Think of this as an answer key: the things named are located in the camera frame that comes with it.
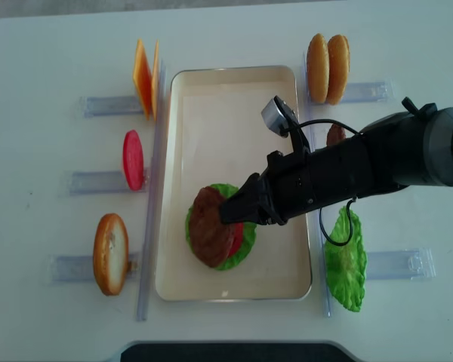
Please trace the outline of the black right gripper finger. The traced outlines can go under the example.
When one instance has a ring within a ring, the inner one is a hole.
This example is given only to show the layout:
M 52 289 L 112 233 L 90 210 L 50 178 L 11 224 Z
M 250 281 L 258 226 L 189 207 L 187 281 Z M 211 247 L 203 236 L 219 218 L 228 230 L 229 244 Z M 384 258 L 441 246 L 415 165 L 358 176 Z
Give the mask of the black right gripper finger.
M 266 225 L 267 219 L 260 208 L 259 197 L 254 194 L 234 194 L 219 206 L 223 224 L 252 222 Z

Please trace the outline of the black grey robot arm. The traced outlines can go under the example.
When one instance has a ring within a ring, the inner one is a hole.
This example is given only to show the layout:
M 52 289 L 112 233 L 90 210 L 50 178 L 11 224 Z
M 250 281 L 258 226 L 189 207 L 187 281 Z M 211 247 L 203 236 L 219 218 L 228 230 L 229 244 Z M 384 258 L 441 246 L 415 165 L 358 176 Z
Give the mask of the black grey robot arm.
M 220 205 L 224 224 L 284 225 L 293 217 L 347 199 L 397 192 L 408 186 L 453 187 L 453 107 L 428 103 L 382 118 L 353 136 L 311 151 L 293 111 L 274 97 L 262 111 L 267 125 L 290 137 L 293 151 L 267 156 L 267 168 L 253 173 Z

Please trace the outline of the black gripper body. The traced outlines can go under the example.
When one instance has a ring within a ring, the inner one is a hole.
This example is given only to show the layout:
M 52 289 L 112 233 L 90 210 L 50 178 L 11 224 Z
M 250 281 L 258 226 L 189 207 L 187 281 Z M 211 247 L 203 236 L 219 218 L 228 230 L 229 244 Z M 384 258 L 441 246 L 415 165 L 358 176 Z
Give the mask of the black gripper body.
M 266 224 L 284 225 L 291 218 L 349 198 L 366 196 L 374 188 L 368 148 L 351 137 L 315 152 L 288 155 L 272 152 L 262 174 L 270 192 L 272 215 Z

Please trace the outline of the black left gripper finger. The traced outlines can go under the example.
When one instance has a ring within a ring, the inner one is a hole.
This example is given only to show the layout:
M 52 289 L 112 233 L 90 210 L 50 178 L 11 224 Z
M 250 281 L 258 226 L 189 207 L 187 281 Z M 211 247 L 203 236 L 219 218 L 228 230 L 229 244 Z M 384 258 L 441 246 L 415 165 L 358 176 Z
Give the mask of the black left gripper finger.
M 228 201 L 257 201 L 261 192 L 259 173 L 250 175 L 239 190 L 228 198 Z

